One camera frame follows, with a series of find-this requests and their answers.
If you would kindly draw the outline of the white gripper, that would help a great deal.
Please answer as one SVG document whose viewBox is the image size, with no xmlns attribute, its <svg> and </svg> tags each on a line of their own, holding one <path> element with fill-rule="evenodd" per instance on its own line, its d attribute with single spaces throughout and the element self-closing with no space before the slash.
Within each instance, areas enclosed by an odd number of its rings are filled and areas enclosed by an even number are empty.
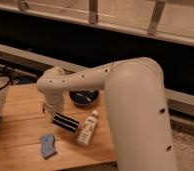
<svg viewBox="0 0 194 171">
<path fill-rule="evenodd" d="M 63 111 L 63 106 L 61 104 L 50 105 L 50 104 L 44 103 L 43 111 L 46 116 L 47 123 L 51 124 L 54 119 L 55 114 Z"/>
</svg>

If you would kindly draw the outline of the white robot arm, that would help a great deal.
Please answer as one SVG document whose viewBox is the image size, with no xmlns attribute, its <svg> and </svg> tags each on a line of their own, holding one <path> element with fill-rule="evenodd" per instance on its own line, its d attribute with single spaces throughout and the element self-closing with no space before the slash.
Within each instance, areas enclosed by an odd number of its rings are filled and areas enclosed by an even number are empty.
<svg viewBox="0 0 194 171">
<path fill-rule="evenodd" d="M 53 67 L 37 89 L 52 114 L 65 91 L 102 89 L 119 171 L 178 171 L 164 75 L 155 60 L 121 60 L 69 75 Z"/>
</svg>

